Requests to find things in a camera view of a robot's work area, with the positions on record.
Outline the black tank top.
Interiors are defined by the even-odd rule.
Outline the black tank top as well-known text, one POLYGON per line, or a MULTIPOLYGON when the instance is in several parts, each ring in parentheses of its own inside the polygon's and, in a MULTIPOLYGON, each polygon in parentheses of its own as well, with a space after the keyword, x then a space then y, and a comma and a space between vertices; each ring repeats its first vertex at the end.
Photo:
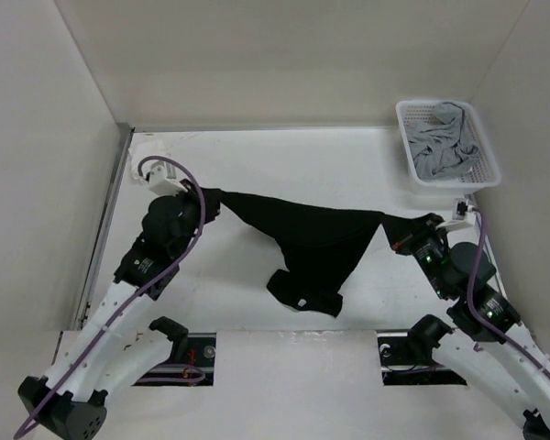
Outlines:
POLYGON ((267 290, 298 312, 338 317, 343 307, 342 285, 356 269, 378 229, 390 245, 414 234, 434 214, 407 218, 380 211, 334 209, 278 198, 222 191, 221 204, 242 222, 275 240, 285 268, 270 277, 267 290))

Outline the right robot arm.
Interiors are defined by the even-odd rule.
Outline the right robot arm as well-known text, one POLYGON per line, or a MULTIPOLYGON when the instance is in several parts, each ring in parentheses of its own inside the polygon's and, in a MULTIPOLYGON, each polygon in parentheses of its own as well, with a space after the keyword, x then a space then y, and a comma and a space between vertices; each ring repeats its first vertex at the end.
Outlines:
POLYGON ((496 274, 478 243, 448 243, 451 223, 436 214, 393 218, 384 230, 391 249, 411 256, 434 292, 452 304, 450 322, 428 314, 407 333, 409 356, 444 366, 488 396, 525 439, 550 439, 550 360, 519 313, 494 290, 496 274))

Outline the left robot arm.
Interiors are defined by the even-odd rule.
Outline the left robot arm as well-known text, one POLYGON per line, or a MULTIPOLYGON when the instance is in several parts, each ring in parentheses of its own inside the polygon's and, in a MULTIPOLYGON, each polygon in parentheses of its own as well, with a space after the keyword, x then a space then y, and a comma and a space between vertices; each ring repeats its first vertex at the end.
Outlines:
POLYGON ((42 376, 28 376, 19 386, 28 417, 16 439, 39 425, 60 439, 92 439, 119 391, 161 362, 184 361, 187 330, 167 317, 154 320, 143 339, 127 338, 177 275, 204 226, 219 215, 220 199, 220 190, 182 180, 149 204, 140 234, 71 348, 42 376))

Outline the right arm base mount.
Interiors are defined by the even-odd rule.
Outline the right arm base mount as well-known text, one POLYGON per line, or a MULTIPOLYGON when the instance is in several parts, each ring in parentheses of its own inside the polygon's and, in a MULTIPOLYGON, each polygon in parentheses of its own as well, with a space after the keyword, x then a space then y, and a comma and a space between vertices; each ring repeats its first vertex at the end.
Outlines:
POLYGON ((385 386, 466 386, 454 371, 430 359, 424 348, 414 348, 404 332, 378 335, 381 380, 385 386))

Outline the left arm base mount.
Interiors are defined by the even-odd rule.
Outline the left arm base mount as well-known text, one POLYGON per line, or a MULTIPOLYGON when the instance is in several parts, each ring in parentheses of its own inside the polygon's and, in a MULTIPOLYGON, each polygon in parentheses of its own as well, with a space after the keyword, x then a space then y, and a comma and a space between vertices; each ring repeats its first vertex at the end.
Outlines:
POLYGON ((138 379, 141 387, 211 387, 215 380, 217 334, 189 334, 184 348, 138 379))

